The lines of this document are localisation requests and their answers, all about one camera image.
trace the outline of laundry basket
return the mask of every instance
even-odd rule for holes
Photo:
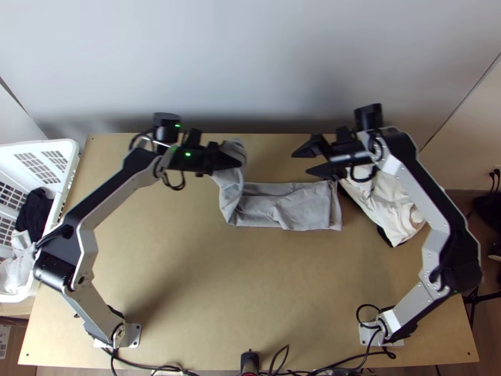
[[[0,145],[0,257],[11,257],[11,233],[28,193],[42,187],[54,199],[44,234],[61,216],[78,165],[78,144],[70,139]],[[38,289],[30,273],[28,283],[15,295],[0,293],[0,302],[19,302]]]

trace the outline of wooden table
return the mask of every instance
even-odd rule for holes
[[[88,139],[67,207],[120,168],[131,136]],[[204,135],[203,143],[231,137]],[[246,180],[313,180],[304,170],[321,159],[290,158],[307,137],[243,135],[250,156]],[[181,192],[160,182],[140,189],[96,230],[95,285],[128,321],[143,324],[140,346],[120,350],[128,360],[235,370],[240,354],[252,348],[267,367],[290,343],[287,368],[323,367],[365,351],[354,315],[360,304],[394,305],[418,280],[427,229],[391,249],[343,197],[342,231],[233,227],[219,211],[217,186],[187,175]],[[173,184],[177,178],[170,173]],[[108,368],[109,357],[93,348],[73,315],[62,297],[42,286],[19,362]],[[378,355],[366,366],[478,361],[461,297],[425,317],[405,346],[392,351],[396,360]]]

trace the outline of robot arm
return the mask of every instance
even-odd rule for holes
[[[329,145],[321,135],[313,135],[293,157],[322,154],[328,162],[307,170],[325,179],[343,179],[346,169],[353,176],[357,165],[372,164],[395,176],[413,199],[431,227],[423,247],[423,267],[415,287],[394,307],[380,312],[374,321],[359,327],[361,343],[389,345],[409,337],[417,323],[451,295],[477,286],[482,279],[479,245],[470,234],[461,212],[420,164],[418,151],[407,133],[382,127],[381,105],[355,111],[358,132],[338,130],[338,141]]]
[[[136,347],[141,326],[127,323],[124,316],[108,306],[92,280],[98,254],[94,229],[137,189],[163,179],[167,169],[192,171],[197,175],[240,167],[240,162],[219,151],[211,142],[200,146],[201,132],[192,130],[181,145],[179,118],[157,114],[159,124],[150,140],[152,151],[137,147],[123,161],[122,169],[66,213],[61,223],[37,244],[34,277],[54,288],[84,321],[84,329],[97,347]]]

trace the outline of white cloth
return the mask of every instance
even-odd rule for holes
[[[357,166],[356,178],[369,176],[371,166]],[[342,187],[367,216],[385,231],[393,247],[412,238],[425,225],[425,218],[418,211],[400,181],[383,171],[365,183],[340,180]]]
[[[31,242],[28,231],[13,230],[11,243],[14,256],[0,264],[0,292],[16,294],[18,288],[28,282],[33,267],[35,244]]]
[[[225,141],[220,149],[242,162],[242,167],[214,171],[211,176],[219,186],[219,207],[227,223],[295,231],[341,230],[336,183],[246,183],[243,141]]]

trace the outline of gray cloth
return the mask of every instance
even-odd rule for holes
[[[242,162],[238,169],[215,171],[211,176],[219,186],[219,207],[227,223],[295,231],[341,230],[337,183],[246,183],[243,141],[225,141],[221,151]]]

